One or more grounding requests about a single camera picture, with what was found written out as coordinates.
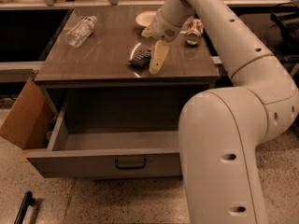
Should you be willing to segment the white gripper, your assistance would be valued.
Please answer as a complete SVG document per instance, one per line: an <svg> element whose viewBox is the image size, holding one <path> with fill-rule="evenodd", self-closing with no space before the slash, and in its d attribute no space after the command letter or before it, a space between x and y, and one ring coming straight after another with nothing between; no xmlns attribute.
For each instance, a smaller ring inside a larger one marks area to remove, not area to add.
<svg viewBox="0 0 299 224"><path fill-rule="evenodd" d="M169 52L169 44L167 42L174 41L179 35L180 31L181 28L168 21L163 16L160 9L157 10L151 25L149 24L143 29L141 33L143 37L153 37L158 40L154 45L151 46L149 72L152 75L157 74L164 64Z"/></svg>

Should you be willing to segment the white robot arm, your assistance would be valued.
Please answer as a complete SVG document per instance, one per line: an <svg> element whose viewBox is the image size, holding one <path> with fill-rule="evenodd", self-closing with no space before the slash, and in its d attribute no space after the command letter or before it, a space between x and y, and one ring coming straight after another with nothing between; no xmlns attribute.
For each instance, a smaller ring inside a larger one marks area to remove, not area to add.
<svg viewBox="0 0 299 224"><path fill-rule="evenodd" d="M299 92L264 43L221 0L165 0L150 31L149 70L160 71L168 44L193 14L204 24L231 79L183 107L179 154L191 224L268 224L255 149L284 133L298 114Z"/></svg>

